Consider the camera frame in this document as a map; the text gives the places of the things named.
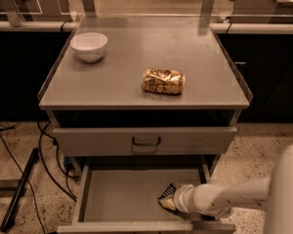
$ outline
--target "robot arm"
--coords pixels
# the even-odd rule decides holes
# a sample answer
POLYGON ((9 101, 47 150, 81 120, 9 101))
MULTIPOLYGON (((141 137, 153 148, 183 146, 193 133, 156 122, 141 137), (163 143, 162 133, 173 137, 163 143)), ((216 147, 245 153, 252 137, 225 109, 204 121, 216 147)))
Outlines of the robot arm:
POLYGON ((265 210, 265 234, 293 234, 293 145, 282 153, 272 177, 226 187, 184 184, 171 199, 180 212, 216 218, 229 216, 235 207, 265 210))
POLYGON ((174 204, 184 213, 200 213, 216 218, 230 215, 231 208, 263 210, 269 195, 269 177, 238 185, 181 185, 175 192, 174 204))

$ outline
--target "speckled floor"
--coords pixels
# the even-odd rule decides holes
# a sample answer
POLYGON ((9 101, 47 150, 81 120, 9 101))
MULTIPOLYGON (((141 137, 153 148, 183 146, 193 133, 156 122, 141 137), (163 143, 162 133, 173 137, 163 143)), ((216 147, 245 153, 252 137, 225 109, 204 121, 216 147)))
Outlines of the speckled floor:
MULTIPOLYGON (((286 146, 293 143, 293 124, 239 123, 237 128, 238 134, 227 154, 221 157, 211 177, 212 183, 230 185, 269 176, 279 155, 286 146)), ((38 146, 40 131, 37 123, 21 122, 14 130, 2 132, 1 135, 23 169, 32 148, 38 146)), ((53 141, 44 136, 42 149, 50 172, 66 188, 65 177, 56 162, 56 146, 53 141)), ((21 173, 0 138, 0 179, 20 177, 21 173)), ((33 185, 38 212, 46 232, 56 231, 59 225, 69 225, 75 204, 49 179, 41 160, 34 165, 29 180, 33 185)), ((69 187, 74 194, 77 194, 78 184, 78 180, 69 180, 69 187)), ((11 192, 0 192, 0 225, 11 198, 11 192)), ((236 234, 262 234, 264 220, 265 213, 262 211, 234 209, 233 215, 222 219, 222 222, 234 223, 236 234)), ((43 233, 28 186, 20 200, 15 225, 7 233, 43 233)))
MULTIPOLYGON (((202 0, 95 0, 101 16, 140 13, 198 14, 202 0)), ((82 11, 81 0, 69 0, 70 10, 75 15, 82 11)), ((232 1, 216 0, 214 12, 232 9, 232 1)), ((8 127, 15 123, 1 122, 8 127)), ((293 143, 293 124, 237 124, 238 134, 226 155, 223 155, 211 177, 211 182, 222 185, 240 183, 253 178, 269 176, 284 148, 293 143)), ((47 129, 52 133, 52 126, 47 129)), ((38 146, 40 131, 36 122, 21 122, 14 130, 2 132, 21 168, 27 162, 31 150, 38 146)), ((56 161, 56 146, 47 136, 42 138, 42 150, 51 174, 66 188, 65 176, 56 161)), ((9 155, 0 138, 0 179, 19 179, 21 172, 9 155)), ((74 212, 74 201, 62 193, 47 176, 41 160, 37 162, 29 178, 39 216, 45 232, 57 230, 59 225, 70 225, 74 212)), ((79 180, 69 179, 72 192, 77 195, 79 180)), ((0 225, 12 199, 12 192, 0 192, 0 225)), ((223 223, 234 223, 236 234, 262 234, 265 213, 255 210, 235 209, 233 215, 222 219, 223 223)), ((33 195, 27 185, 15 218, 15 225, 7 233, 43 233, 35 209, 33 195)))

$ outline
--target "black cable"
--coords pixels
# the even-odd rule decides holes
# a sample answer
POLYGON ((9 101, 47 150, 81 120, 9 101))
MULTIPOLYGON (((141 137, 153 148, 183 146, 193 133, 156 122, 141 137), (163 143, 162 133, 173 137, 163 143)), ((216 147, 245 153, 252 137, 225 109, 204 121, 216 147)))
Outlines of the black cable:
MULTIPOLYGON (((19 121, 19 122, 17 122, 16 124, 14 124, 14 125, 12 125, 11 127, 16 127, 17 125, 19 125, 21 123, 21 121, 19 121)), ((2 128, 10 128, 10 127, 6 127, 6 126, 4 126, 4 125, 2 125, 1 123, 0 123, 0 127, 2 127, 2 128)))
POLYGON ((225 17, 224 19, 222 19, 219 23, 223 23, 223 21, 225 21, 225 20, 230 20, 231 19, 231 17, 225 17))
POLYGON ((230 30, 231 26, 232 26, 232 23, 231 23, 231 24, 229 25, 229 27, 227 28, 226 34, 229 33, 229 30, 230 30))
POLYGON ((55 137, 53 137, 53 136, 47 134, 45 131, 42 130, 42 128, 40 127, 40 123, 39 123, 39 121, 37 122, 37 126, 38 126, 38 129, 40 130, 40 133, 42 133, 42 134, 45 135, 46 137, 51 138, 52 140, 56 140, 55 137))
POLYGON ((66 171, 66 187, 67 187, 68 191, 70 192, 71 196, 73 196, 75 199, 77 199, 77 197, 73 194, 73 192, 69 188, 69 185, 68 185, 69 174, 68 174, 68 172, 69 172, 69 170, 66 171))
POLYGON ((39 155, 42 161, 42 165, 45 168, 45 171, 47 172, 48 176, 50 177, 51 181, 63 192, 65 193, 69 198, 71 198, 74 202, 76 202, 76 199, 70 195, 69 192, 67 192, 55 179, 54 177, 51 175, 51 173, 49 172, 49 169, 47 167, 47 164, 45 162, 45 159, 42 155, 42 149, 41 149, 41 140, 42 140, 42 136, 44 135, 43 133, 46 131, 46 129, 49 127, 50 122, 43 128, 42 133, 40 134, 40 138, 39 138, 39 146, 38 146, 38 150, 39 150, 39 155))
POLYGON ((63 24, 61 25, 60 31, 63 32, 63 27, 65 26, 65 24, 67 22, 72 22, 72 19, 66 20, 65 22, 63 22, 63 24))
POLYGON ((65 170, 62 168, 62 166, 61 166, 61 164, 60 164, 59 154, 60 154, 60 148, 59 148, 59 146, 57 145, 57 163, 58 163, 58 167, 60 168, 61 172, 62 172, 65 176, 67 176, 67 177, 69 177, 69 178, 78 179, 78 178, 79 178, 79 175, 69 175, 69 174, 67 173, 67 170, 65 171, 65 170))
POLYGON ((11 130, 11 129, 14 129, 14 128, 15 127, 8 127, 8 128, 0 129, 0 132, 7 131, 7 130, 11 130))
MULTIPOLYGON (((21 171, 21 173, 23 174, 23 171, 21 169, 21 166, 19 165, 19 163, 17 162, 16 158, 13 156, 12 152, 10 151, 6 141, 3 139, 3 137, 0 135, 0 138, 6 148, 6 150, 8 151, 10 157, 12 158, 12 160, 14 161, 14 163, 17 165, 18 169, 21 171)), ((45 231, 45 226, 43 225, 42 221, 41 221, 41 218, 40 218, 40 215, 39 215, 39 212, 38 212, 38 206, 37 206, 37 201, 36 201, 36 196, 35 196, 35 193, 34 193, 34 190, 33 190, 33 187, 32 187, 32 184, 31 182, 29 181, 29 179, 27 179, 27 182, 30 186, 30 189, 31 189, 31 192, 32 192, 32 197, 33 197, 33 202, 34 202, 34 205, 35 205, 35 210, 36 210, 36 213, 37 213, 37 217, 38 217, 38 220, 39 220, 39 223, 41 225, 41 228, 43 230, 43 233, 46 234, 46 231, 45 231)))

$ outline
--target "table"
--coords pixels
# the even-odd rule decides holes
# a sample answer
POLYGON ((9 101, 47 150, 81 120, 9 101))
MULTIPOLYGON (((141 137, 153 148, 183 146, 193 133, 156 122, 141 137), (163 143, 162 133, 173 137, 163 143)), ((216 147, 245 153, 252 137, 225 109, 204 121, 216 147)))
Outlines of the table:
POLYGON ((208 179, 249 105, 247 86, 213 32, 200 33, 198 17, 90 18, 75 34, 89 31, 107 36, 107 55, 86 63, 66 44, 40 101, 63 153, 83 172, 72 226, 58 231, 202 231, 201 216, 195 227, 150 199, 168 180, 208 179), (183 93, 144 92, 148 67, 182 71, 183 93))
POLYGON ((67 0, 0 0, 0 21, 7 20, 7 11, 21 14, 25 21, 71 20, 67 0))
POLYGON ((235 0, 233 23, 293 24, 293 0, 235 0))

